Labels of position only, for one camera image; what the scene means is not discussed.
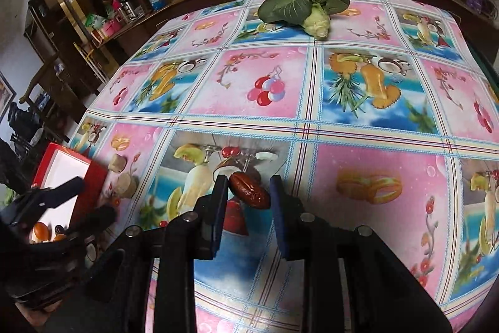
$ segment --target pink container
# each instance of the pink container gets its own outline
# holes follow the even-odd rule
[[[116,19],[108,20],[106,23],[102,25],[102,33],[106,37],[111,37],[114,33],[118,32],[121,29],[121,25]]]

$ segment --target red date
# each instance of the red date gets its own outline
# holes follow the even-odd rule
[[[229,188],[235,196],[252,208],[270,208],[270,196],[267,191],[246,173],[233,173],[229,178]]]

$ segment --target picture frame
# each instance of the picture frame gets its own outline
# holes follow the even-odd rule
[[[0,73],[0,121],[5,116],[5,113],[15,96],[16,91],[10,86],[3,74]]]

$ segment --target blue gripper pad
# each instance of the blue gripper pad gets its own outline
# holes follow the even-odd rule
[[[307,246],[306,236],[300,228],[303,205],[299,198],[285,192],[279,175],[270,179],[269,191],[279,251],[286,260],[301,260],[305,258]]]

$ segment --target tablecloth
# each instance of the tablecloth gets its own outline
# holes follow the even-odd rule
[[[280,174],[332,225],[370,225],[457,331],[499,271],[499,100],[457,22],[412,0],[350,0],[317,42],[261,22],[263,1],[170,20],[86,112],[70,146],[103,164],[121,154],[138,183],[120,197],[109,173],[107,243],[164,227],[218,173],[264,187]],[[195,263],[198,331],[298,331],[302,273],[281,260],[270,211],[230,194],[216,259]]]

